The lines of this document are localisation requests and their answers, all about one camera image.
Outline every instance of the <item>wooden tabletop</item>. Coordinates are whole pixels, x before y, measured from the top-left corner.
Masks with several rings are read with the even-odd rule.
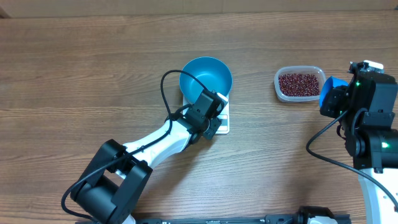
[[[157,166],[133,215],[261,217],[318,205],[365,223],[357,175],[305,151],[331,119],[318,102],[281,103],[274,75],[316,65],[349,80],[349,62],[368,59],[398,78],[397,11],[1,19],[0,34],[0,223],[77,220],[60,207],[64,191],[105,141],[161,127],[161,76],[205,55],[233,73],[231,131]],[[178,74],[165,92],[172,110],[182,105]],[[334,127],[313,149],[352,165]]]

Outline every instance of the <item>plastic container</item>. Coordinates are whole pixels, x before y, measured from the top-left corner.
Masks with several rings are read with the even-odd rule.
[[[290,74],[290,73],[301,73],[301,74],[312,74],[318,78],[319,90],[322,90],[323,84],[326,82],[325,74],[322,69],[316,66],[300,65],[300,66],[289,66],[279,69],[275,74],[274,84],[275,91],[278,99],[285,103],[298,103],[319,100],[320,95],[317,96],[286,96],[283,94],[279,87],[279,76]]]

